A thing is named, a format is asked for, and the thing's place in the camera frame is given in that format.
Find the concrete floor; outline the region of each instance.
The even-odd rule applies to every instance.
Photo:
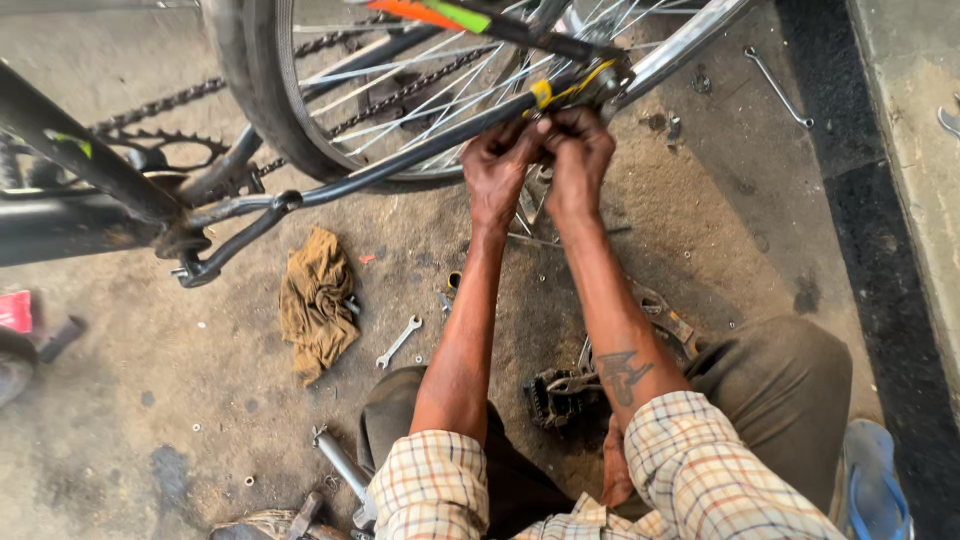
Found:
[[[666,31],[677,21],[656,24],[654,32]],[[619,151],[603,212],[609,226],[633,227],[613,246],[631,276],[707,336],[789,312],[830,329],[854,358],[852,415],[879,420],[809,135],[743,58],[745,44],[795,92],[789,44],[773,6],[762,4],[695,60],[713,80],[712,94],[694,93],[690,70],[682,69],[612,123]],[[84,123],[218,71],[190,11],[0,18],[0,55]],[[682,119],[676,152],[644,127],[647,114],[668,110]],[[222,93],[149,125],[231,139],[244,120]],[[265,149],[258,159],[271,156]],[[286,167],[267,185],[314,183]],[[224,238],[243,224],[214,229]],[[286,254],[312,226],[338,234],[354,263],[363,336],[318,383],[299,388],[291,347],[279,338],[276,295]],[[546,221],[536,233],[551,238],[554,231]],[[352,449],[359,408],[381,376],[373,360],[413,313],[424,325],[393,365],[429,357],[444,324],[434,291],[461,268],[468,239],[468,196],[458,185],[358,194],[296,212],[220,279],[194,290],[181,289],[167,275],[171,262],[146,250],[0,270],[3,290],[29,288],[39,298],[39,332],[68,313],[90,323],[80,342],[0,410],[5,537],[199,538],[248,512],[299,507],[332,472],[310,448],[310,427],[329,424]],[[357,261],[368,254],[377,258]],[[492,400],[519,449],[562,489],[599,496],[599,448],[533,427],[520,390],[532,374],[570,365],[583,334],[562,252],[511,242]],[[194,432],[197,423],[203,428]],[[256,477],[251,488],[242,483],[249,475]],[[352,495],[320,490],[331,520],[346,527]]]
[[[960,24],[951,2],[851,2],[894,178],[924,270],[925,289],[960,422],[960,140],[937,121],[960,115]]]

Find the rag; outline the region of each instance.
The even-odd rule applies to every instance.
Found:
[[[330,231],[314,227],[287,260],[280,285],[280,328],[294,344],[294,373],[304,386],[320,377],[360,336],[344,300],[353,290],[347,255]]]

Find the dirty floor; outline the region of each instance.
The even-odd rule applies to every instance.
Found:
[[[656,24],[666,31],[680,22]],[[707,336],[784,313],[829,329],[854,358],[852,415],[879,420],[814,147],[743,58],[746,44],[796,95],[789,43],[773,6],[761,4],[691,64],[704,65],[711,94],[693,92],[685,68],[613,121],[619,150],[603,214],[610,227],[632,228],[612,244],[632,277]],[[0,55],[84,123],[218,72],[203,23],[188,10],[0,18]],[[682,119],[676,151],[645,121],[670,110]],[[244,124],[223,92],[148,125],[230,140]],[[272,156],[264,149],[257,158]],[[292,167],[267,179],[274,191],[312,185]],[[227,237],[244,223],[215,233]],[[279,337],[276,299],[287,253],[313,226],[335,232],[347,250],[363,335],[301,388]],[[549,221],[535,233],[555,234]],[[423,327],[392,365],[430,356],[444,326],[434,291],[461,268],[468,240],[468,196],[457,185],[358,194],[295,212],[222,277],[193,290],[148,250],[0,269],[4,291],[34,292],[40,333],[67,314],[90,325],[0,410],[4,536],[203,538],[248,512],[297,508],[314,488],[329,501],[330,519],[347,527],[353,496],[322,487],[332,467],[311,448],[310,428],[330,425],[352,453],[359,409],[382,376],[374,359],[414,313]],[[376,259],[360,263],[366,255]],[[583,342],[563,253],[509,242],[496,312],[491,399],[509,436],[569,495],[599,496],[600,449],[559,444],[556,433],[532,426],[520,389],[544,368],[571,365]],[[246,476],[256,478],[253,487]]]

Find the blue flip-flop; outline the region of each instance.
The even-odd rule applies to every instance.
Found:
[[[847,535],[854,540],[913,540],[913,520],[894,477],[890,432],[870,420],[853,420],[843,451]]]

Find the man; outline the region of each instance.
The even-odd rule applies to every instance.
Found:
[[[444,337],[425,371],[388,375],[364,408],[358,448],[378,470],[377,536],[842,538],[824,514],[850,402],[846,347],[779,318],[734,333],[681,372],[600,219],[614,150],[606,129],[574,109],[520,131],[494,128],[464,152],[473,230]],[[513,448],[487,401],[506,232],[543,150],[555,157],[546,209],[613,410],[600,503],[563,494]],[[653,508],[645,515],[644,503]]]

